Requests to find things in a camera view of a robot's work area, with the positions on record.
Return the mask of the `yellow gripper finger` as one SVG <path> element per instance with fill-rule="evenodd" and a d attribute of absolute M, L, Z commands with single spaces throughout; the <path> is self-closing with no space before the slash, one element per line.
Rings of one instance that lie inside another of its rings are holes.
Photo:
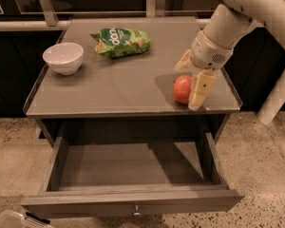
<path fill-rule="evenodd" d="M 213 69 L 205 69 L 198 74 L 192 75 L 188 102 L 188 107 L 191 110 L 196 111 L 202 106 L 215 81 L 216 76 Z"/>
<path fill-rule="evenodd" d="M 187 49 L 179 61 L 176 63 L 174 70 L 177 72 L 184 72 L 184 71 L 190 71 L 194 68 L 194 64 L 191 61 L 191 50 Z"/>

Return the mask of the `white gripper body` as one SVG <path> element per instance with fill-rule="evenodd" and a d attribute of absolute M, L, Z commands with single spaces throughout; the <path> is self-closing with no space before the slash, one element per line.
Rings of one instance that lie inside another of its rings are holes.
<path fill-rule="evenodd" d="M 233 55 L 233 51 L 213 42 L 203 30 L 196 36 L 191 45 L 191 61 L 200 69 L 220 69 Z"/>

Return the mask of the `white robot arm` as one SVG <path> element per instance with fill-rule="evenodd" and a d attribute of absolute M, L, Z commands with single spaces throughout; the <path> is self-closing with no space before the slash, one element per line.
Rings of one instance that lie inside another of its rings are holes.
<path fill-rule="evenodd" d="M 210 21 L 175 66 L 176 71 L 199 70 L 191 84 L 188 107 L 198 110 L 234 47 L 257 25 L 265 27 L 285 49 L 285 0 L 223 0 Z"/>

